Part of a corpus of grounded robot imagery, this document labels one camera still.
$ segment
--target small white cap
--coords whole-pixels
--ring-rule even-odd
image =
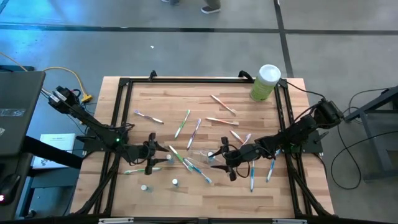
[[[145,184],[141,185],[141,190],[148,190],[148,186],[146,186]]]

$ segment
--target blue toothbrush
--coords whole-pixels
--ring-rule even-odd
[[[211,179],[208,178],[199,168],[195,167],[188,159],[184,158],[184,161],[191,166],[196,172],[198,172],[199,174],[201,174],[202,176],[205,177],[206,182],[208,182],[209,184],[211,184]]]
[[[251,176],[250,176],[250,192],[253,192],[254,189],[254,161],[251,166]]]
[[[278,149],[275,153],[275,157],[278,156],[280,153],[280,149]],[[269,181],[269,179],[271,178],[272,175],[272,171],[274,170],[274,164],[275,164],[275,159],[272,159],[271,162],[271,167],[269,168],[269,172],[268,172],[268,176],[267,176],[267,182]]]

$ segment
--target white paper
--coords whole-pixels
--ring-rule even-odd
[[[42,134],[40,141],[50,146],[56,147],[72,153],[73,145],[75,143],[76,134]],[[33,163],[33,169],[53,169],[53,168],[64,168],[65,165],[57,164],[54,161],[43,159],[35,156]]]

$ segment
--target toothbrush head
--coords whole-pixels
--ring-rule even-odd
[[[208,182],[209,184],[211,184],[210,178],[206,177],[206,182]]]

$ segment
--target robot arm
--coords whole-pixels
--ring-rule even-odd
[[[301,117],[300,121],[286,130],[274,136],[256,139],[254,144],[245,144],[238,150],[230,151],[229,147],[232,145],[229,144],[227,137],[222,137],[223,146],[211,157],[221,154],[225,158],[226,166],[213,166],[213,168],[229,172],[229,178],[234,181],[236,174],[233,168],[238,167],[242,162],[250,162],[260,157],[275,159],[276,150],[283,149],[285,153],[289,153],[292,147],[301,146],[308,139],[308,135],[318,128],[333,128],[343,119],[343,113],[332,101],[322,99],[309,109],[309,114]]]
[[[128,145],[127,133],[134,127],[133,124],[127,124],[121,127],[101,124],[84,110],[78,97],[68,88],[58,86],[57,90],[49,96],[49,105],[60,113],[70,114],[87,125],[90,130],[95,133],[95,136],[80,136],[79,140],[84,142],[95,142],[96,145],[100,146],[97,147],[96,151],[102,151],[101,149],[103,149],[104,151],[118,153],[130,164],[137,164],[136,161],[138,159],[142,159],[142,162],[147,161],[147,166],[145,168],[146,175],[152,173],[152,168],[156,163],[166,161],[166,159],[152,159],[156,151],[169,151],[161,147],[155,141],[155,133],[151,133],[148,137],[148,141],[145,141],[143,145]]]

